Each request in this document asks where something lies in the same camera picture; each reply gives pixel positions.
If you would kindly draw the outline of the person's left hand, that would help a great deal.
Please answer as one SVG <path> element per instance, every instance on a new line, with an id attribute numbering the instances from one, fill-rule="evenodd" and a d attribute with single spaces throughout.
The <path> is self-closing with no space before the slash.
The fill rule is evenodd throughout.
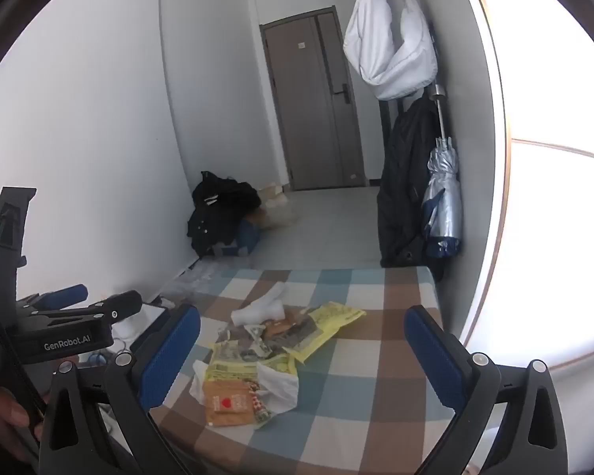
<path id="1" fill-rule="evenodd" d="M 32 451 L 24 446 L 17 429 L 29 429 L 27 411 L 12 394 L 0 387 L 0 460 L 31 464 Z"/>

